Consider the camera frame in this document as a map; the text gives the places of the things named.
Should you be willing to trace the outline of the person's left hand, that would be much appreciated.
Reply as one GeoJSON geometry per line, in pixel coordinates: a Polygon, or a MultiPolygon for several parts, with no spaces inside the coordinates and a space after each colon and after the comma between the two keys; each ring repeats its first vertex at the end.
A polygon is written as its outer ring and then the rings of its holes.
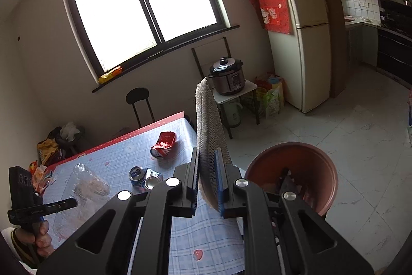
{"type": "Polygon", "coordinates": [[[19,242],[25,245],[32,245],[36,247],[37,253],[42,257],[48,257],[54,252],[52,246],[52,238],[48,234],[49,231],[48,221],[42,221],[38,223],[38,230],[36,233],[30,233],[23,228],[18,228],[15,231],[16,238],[19,242]]]}

